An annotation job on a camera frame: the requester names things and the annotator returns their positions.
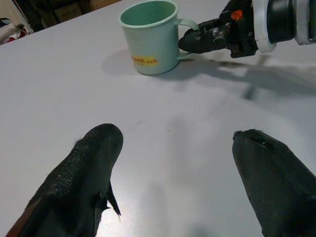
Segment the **orange logo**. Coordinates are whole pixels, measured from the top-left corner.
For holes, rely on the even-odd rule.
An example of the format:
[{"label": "orange logo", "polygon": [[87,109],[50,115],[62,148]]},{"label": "orange logo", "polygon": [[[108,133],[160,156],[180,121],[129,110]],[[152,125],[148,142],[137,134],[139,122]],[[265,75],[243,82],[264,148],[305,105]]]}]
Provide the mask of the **orange logo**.
[{"label": "orange logo", "polygon": [[233,11],[233,12],[231,13],[231,18],[232,18],[234,21],[242,20],[242,10]]},{"label": "orange logo", "polygon": [[144,57],[133,55],[132,59],[134,63],[142,66],[157,66],[159,64],[155,57]]}]

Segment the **white table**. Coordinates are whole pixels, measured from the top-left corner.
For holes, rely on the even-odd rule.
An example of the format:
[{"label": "white table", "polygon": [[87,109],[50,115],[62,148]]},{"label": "white table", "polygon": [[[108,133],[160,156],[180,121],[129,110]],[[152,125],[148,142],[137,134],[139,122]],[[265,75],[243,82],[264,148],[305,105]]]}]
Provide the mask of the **white table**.
[{"label": "white table", "polygon": [[[124,135],[112,174],[122,217],[104,212],[98,237],[261,237],[231,152],[237,130],[263,130],[316,172],[316,46],[236,60],[222,50],[147,77],[117,23],[134,2],[0,47],[1,236],[76,139],[104,122]],[[197,22],[226,5],[178,3]]]}]

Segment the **black fabric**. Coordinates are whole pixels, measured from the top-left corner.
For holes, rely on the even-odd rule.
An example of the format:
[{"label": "black fabric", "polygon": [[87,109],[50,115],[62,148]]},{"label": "black fabric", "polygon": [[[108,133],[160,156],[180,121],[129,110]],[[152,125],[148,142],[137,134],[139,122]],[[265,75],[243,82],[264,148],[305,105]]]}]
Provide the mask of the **black fabric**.
[{"label": "black fabric", "polygon": [[77,141],[29,201],[27,207],[41,198],[34,221],[20,237],[94,236],[108,199],[118,210],[110,177],[122,144],[123,135],[112,124],[99,125]]},{"label": "black fabric", "polygon": [[285,144],[239,131],[233,156],[264,236],[316,236],[316,177]]}]

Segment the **mug handle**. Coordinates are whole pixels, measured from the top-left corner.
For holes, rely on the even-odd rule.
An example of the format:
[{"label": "mug handle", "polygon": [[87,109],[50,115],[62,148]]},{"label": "mug handle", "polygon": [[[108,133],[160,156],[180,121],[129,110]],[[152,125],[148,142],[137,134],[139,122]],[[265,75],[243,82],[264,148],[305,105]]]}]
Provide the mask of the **mug handle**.
[{"label": "mug handle", "polygon": [[[199,30],[199,26],[196,22],[192,21],[192,20],[189,20],[189,19],[177,19],[174,24],[176,26],[188,26],[190,27],[191,29],[193,30]],[[178,60],[181,60],[181,59],[185,59],[187,58],[191,53],[183,53],[183,54],[180,54],[177,59]]]}]

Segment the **light green mug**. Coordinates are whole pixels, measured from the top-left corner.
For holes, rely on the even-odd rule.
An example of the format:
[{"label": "light green mug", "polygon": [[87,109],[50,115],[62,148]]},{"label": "light green mug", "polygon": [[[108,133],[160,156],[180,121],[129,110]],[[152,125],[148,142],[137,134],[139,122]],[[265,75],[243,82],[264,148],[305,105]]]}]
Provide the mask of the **light green mug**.
[{"label": "light green mug", "polygon": [[168,0],[132,5],[118,18],[136,70],[145,75],[170,71],[188,53],[180,54],[178,25],[198,30],[197,23],[178,19],[178,6]]}]

